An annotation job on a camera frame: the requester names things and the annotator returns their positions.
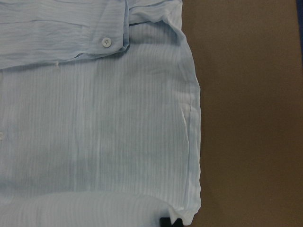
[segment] shirt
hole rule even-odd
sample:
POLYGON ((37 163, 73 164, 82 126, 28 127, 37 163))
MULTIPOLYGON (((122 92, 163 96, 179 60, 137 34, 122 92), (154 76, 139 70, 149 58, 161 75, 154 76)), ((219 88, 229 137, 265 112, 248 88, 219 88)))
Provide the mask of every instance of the shirt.
POLYGON ((0 1, 0 226, 192 222, 200 87, 181 11, 0 1))

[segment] brown table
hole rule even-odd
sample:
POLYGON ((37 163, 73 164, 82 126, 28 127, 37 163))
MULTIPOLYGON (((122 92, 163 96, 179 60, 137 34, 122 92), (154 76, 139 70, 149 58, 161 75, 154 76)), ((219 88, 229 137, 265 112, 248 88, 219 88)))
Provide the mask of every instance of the brown table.
POLYGON ((185 0, 201 86, 202 208, 192 227, 303 227, 295 0, 185 0))

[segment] striped fabric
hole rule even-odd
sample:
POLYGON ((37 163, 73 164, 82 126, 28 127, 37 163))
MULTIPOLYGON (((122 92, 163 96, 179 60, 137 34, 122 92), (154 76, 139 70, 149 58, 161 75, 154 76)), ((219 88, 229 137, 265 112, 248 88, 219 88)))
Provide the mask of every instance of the striped fabric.
POLYGON ((189 225, 200 87, 182 2, 21 2, 0 0, 0 226, 189 225))

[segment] cloth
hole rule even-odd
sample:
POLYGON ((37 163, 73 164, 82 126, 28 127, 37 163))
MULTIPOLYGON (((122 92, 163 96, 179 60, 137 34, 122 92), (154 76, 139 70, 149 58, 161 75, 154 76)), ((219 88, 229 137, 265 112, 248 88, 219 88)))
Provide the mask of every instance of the cloth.
POLYGON ((0 226, 189 225, 200 87, 180 0, 0 0, 0 226))

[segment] black clip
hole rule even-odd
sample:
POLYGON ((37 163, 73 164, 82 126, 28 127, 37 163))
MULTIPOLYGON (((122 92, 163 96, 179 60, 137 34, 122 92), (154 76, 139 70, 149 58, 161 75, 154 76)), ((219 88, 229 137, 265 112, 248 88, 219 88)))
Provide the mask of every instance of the black clip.
POLYGON ((172 225, 170 223, 170 218, 160 218, 160 227, 184 227, 184 225, 180 218, 178 218, 172 225))

